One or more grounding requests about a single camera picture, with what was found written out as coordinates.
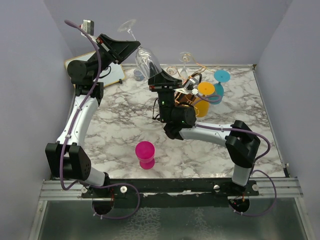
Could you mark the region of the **clear wine glass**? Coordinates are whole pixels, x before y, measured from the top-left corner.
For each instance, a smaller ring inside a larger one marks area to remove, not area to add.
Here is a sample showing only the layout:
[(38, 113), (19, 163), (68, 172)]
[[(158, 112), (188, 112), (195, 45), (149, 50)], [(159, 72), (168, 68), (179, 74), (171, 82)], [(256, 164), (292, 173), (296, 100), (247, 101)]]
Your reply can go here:
[(181, 69), (179, 75), (184, 80), (188, 79), (188, 73), (187, 73), (187, 69), (186, 69), (186, 64), (191, 61), (190, 57), (191, 57), (191, 54), (189, 52), (181, 52), (180, 53), (180, 59), (179, 60), (183, 63), (183, 66), (182, 66), (182, 69)]

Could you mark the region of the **yellow plastic wine glass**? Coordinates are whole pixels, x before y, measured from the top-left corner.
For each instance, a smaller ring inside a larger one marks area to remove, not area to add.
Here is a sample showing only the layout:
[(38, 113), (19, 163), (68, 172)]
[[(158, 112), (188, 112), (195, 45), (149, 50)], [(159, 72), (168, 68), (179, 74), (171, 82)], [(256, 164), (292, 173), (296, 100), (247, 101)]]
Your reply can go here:
[[(199, 83), (197, 90), (198, 90), (198, 94), (203, 98), (208, 97), (213, 93), (215, 93), (214, 85), (206, 81), (202, 81), (201, 83)], [(211, 105), (207, 100), (208, 99), (203, 100), (200, 97), (196, 98), (194, 102), (194, 108), (195, 108), (195, 114), (197, 118), (203, 118), (207, 115), (209, 107)]]

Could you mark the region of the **blue plastic wine glass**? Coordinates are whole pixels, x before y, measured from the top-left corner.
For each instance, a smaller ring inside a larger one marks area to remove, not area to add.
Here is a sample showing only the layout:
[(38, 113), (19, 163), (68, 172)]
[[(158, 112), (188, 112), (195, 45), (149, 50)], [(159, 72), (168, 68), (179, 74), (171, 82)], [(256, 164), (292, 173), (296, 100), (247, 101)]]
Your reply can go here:
[(214, 96), (209, 97), (208, 99), (210, 100), (209, 103), (211, 105), (217, 105), (222, 101), (224, 96), (224, 86), (222, 83), (227, 83), (231, 79), (231, 76), (227, 71), (222, 69), (217, 70), (213, 76), (217, 83), (213, 85), (215, 88)]

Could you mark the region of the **pink plastic wine glass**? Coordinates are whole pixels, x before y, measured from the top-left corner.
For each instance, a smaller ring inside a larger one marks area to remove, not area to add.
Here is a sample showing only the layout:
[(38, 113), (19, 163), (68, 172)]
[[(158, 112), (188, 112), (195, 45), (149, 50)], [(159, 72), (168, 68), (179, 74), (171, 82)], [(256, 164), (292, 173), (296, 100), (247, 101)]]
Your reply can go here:
[(135, 147), (139, 165), (144, 170), (152, 169), (155, 165), (155, 146), (149, 141), (142, 141)]

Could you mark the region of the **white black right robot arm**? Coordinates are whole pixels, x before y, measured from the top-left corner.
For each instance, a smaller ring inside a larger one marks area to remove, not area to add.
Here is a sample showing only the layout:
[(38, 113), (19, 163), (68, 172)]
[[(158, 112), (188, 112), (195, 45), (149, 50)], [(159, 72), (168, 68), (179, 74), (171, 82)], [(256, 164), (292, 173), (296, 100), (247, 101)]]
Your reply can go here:
[(248, 181), (259, 156), (261, 135), (243, 121), (211, 124), (197, 121), (199, 108), (195, 102), (178, 101), (177, 94), (193, 95), (203, 102), (214, 96), (214, 86), (202, 80), (197, 72), (182, 81), (169, 75), (160, 65), (147, 64), (146, 78), (151, 92), (157, 93), (159, 114), (154, 117), (164, 124), (165, 134), (172, 140), (199, 140), (225, 147), (234, 163), (229, 189), (240, 196), (248, 189)]

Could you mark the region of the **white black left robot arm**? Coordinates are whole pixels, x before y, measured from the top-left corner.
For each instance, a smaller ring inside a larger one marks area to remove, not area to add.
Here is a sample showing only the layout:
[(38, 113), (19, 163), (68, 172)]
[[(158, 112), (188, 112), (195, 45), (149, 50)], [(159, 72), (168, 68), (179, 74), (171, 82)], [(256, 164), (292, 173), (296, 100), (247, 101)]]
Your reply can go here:
[(83, 149), (91, 119), (104, 95), (104, 84), (99, 77), (111, 64), (121, 64), (141, 44), (114, 40), (105, 34), (100, 34), (94, 43), (96, 51), (89, 59), (73, 59), (67, 65), (67, 73), (75, 86), (73, 107), (64, 130), (56, 142), (46, 145), (45, 154), (54, 177), (91, 185), (94, 193), (103, 198), (111, 190), (109, 176), (92, 167)]

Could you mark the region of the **small clear blue cup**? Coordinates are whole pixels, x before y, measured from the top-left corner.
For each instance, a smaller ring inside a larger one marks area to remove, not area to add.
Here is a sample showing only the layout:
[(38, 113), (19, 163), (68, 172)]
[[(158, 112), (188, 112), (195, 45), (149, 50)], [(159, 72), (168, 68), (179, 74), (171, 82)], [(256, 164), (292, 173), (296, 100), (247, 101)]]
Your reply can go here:
[(133, 71), (133, 75), (134, 75), (135, 80), (138, 82), (141, 82), (145, 79), (144, 75), (142, 74), (142, 72), (139, 69), (135, 69)]

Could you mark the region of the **small whiteboard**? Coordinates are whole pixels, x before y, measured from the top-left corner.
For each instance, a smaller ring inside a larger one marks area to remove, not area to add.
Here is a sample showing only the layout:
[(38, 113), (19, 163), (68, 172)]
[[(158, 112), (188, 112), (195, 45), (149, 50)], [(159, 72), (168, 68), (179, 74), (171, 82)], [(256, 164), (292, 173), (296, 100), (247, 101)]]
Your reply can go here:
[[(94, 55), (94, 53), (95, 52), (92, 51), (77, 57), (67, 59), (64, 62), (64, 66), (67, 69), (69, 63), (73, 60), (87, 61), (90, 57)], [(112, 62), (108, 69), (105, 69), (101, 72), (98, 82), (103, 83), (103, 87), (106, 88), (110, 85), (120, 83), (120, 80), (123, 81), (125, 79), (126, 79), (126, 74), (124, 72), (122, 65), (114, 64)]]

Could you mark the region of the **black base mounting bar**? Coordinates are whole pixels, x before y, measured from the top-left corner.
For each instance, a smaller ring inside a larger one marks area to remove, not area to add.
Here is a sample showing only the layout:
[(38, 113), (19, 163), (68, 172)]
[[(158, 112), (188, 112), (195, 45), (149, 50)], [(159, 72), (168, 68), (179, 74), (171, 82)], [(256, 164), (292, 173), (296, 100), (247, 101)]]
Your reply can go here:
[(245, 187), (230, 178), (111, 179), (112, 187), (89, 188), (81, 197), (94, 202), (111, 202), (115, 208), (227, 207), (228, 198), (259, 195), (249, 180)]

